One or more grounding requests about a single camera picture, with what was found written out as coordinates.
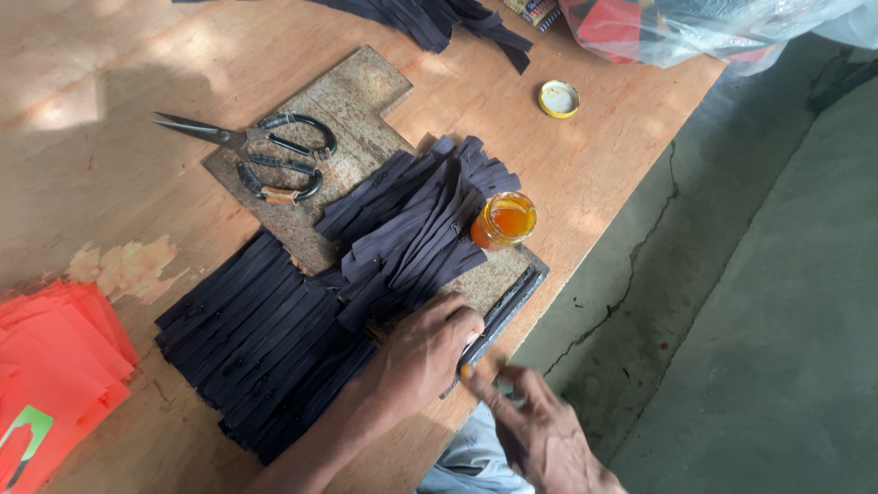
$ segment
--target plywood table surface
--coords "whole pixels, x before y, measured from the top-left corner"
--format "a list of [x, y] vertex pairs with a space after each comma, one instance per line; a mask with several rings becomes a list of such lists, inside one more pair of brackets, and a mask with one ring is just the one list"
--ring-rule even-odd
[[[391, 127], [414, 146], [426, 134], [477, 135], [537, 204], [527, 245], [552, 273], [482, 360], [484, 372], [518, 347], [723, 65], [615, 66], [579, 48], [563, 21], [538, 33], [499, 2], [486, 5], [535, 42], [524, 76], [462, 29], [429, 54], [391, 28], [299, 0], [0, 5], [0, 287], [53, 280], [87, 243], [106, 251], [168, 236], [178, 249], [163, 270], [177, 277], [165, 294], [114, 304], [142, 357], [133, 395], [45, 492], [237, 492], [258, 473], [155, 349], [152, 324], [258, 223], [199, 164], [212, 146], [152, 124], [151, 112], [249, 126], [364, 44], [414, 84], [385, 117]], [[579, 90], [574, 117], [539, 109], [538, 88], [551, 79]], [[329, 490], [411, 492], [473, 405], [462, 389], [436, 400]]]

